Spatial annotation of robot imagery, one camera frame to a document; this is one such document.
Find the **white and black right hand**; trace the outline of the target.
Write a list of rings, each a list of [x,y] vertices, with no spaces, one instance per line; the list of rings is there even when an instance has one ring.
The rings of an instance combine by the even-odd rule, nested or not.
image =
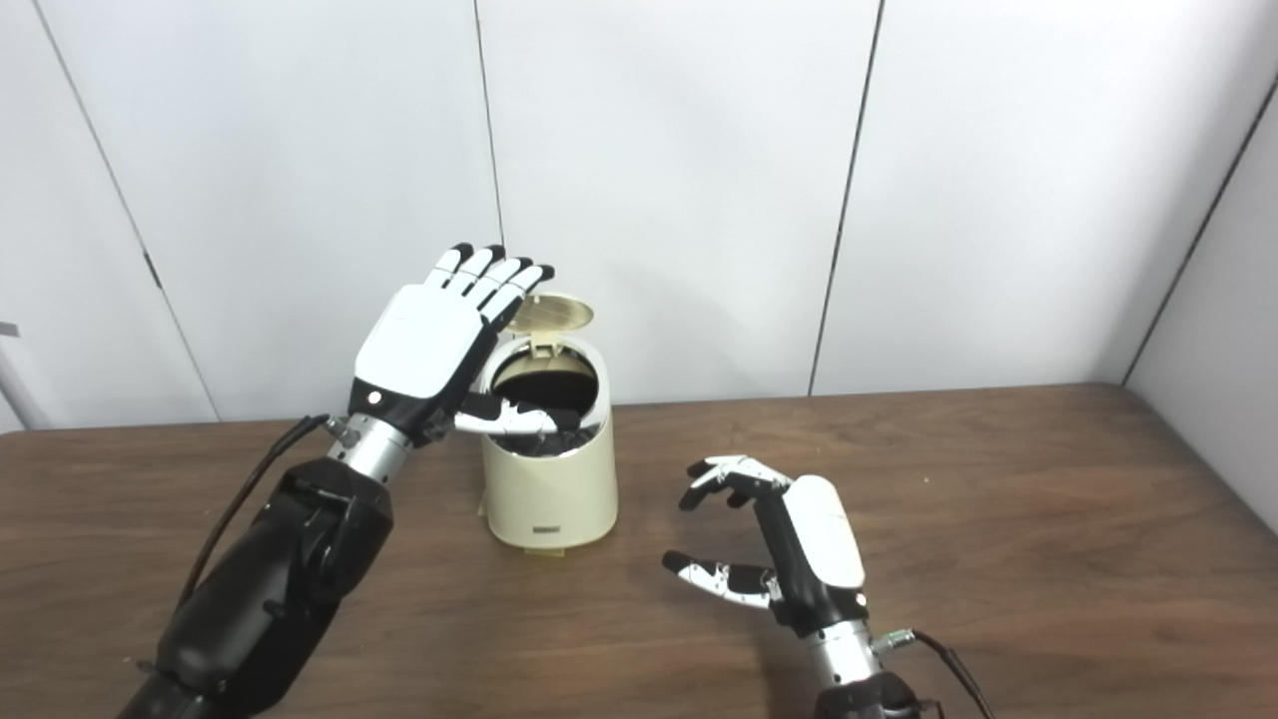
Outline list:
[[[679,510],[728,490],[727,504],[751,504],[772,567],[698,559],[680,550],[662,556],[665,570],[713,596],[771,610],[799,639],[845,622],[868,619],[866,568],[838,490],[829,479],[790,478],[749,455],[707,456],[688,469],[690,485]]]

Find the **white and black left hand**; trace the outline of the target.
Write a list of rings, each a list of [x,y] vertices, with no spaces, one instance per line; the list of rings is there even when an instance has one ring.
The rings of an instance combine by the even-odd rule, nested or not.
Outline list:
[[[570,410],[516,404],[474,388],[484,364],[552,266],[507,258],[504,246],[459,243],[420,284],[397,290],[357,352],[348,414],[395,427],[412,444],[454,429],[478,435],[574,432]]]

